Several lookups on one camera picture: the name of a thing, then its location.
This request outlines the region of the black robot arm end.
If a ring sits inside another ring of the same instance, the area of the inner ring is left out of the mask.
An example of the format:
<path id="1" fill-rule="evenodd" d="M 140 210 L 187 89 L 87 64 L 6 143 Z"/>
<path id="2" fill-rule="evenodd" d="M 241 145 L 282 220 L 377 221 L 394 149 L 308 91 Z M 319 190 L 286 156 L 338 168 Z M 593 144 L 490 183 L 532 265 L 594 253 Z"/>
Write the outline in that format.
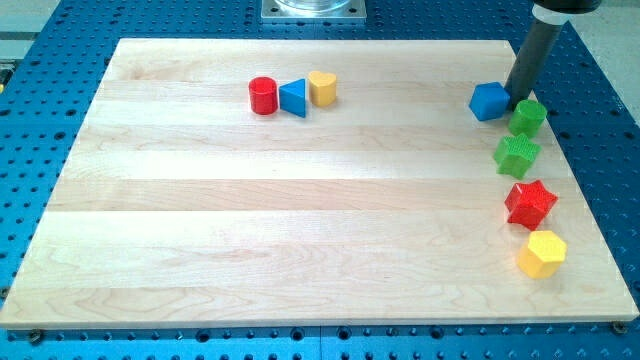
<path id="1" fill-rule="evenodd" d="M 532 2 L 559 13 L 586 14 L 595 11 L 602 0 L 532 0 Z"/>

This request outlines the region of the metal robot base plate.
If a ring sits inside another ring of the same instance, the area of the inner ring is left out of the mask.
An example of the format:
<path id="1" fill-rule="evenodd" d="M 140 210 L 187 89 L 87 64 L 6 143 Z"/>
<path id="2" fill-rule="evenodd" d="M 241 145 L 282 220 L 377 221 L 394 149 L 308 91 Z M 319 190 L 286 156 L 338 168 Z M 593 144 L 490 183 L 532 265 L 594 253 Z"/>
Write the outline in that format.
<path id="1" fill-rule="evenodd" d="M 365 0 L 262 0 L 260 14 L 273 23 L 359 23 L 367 19 Z"/>

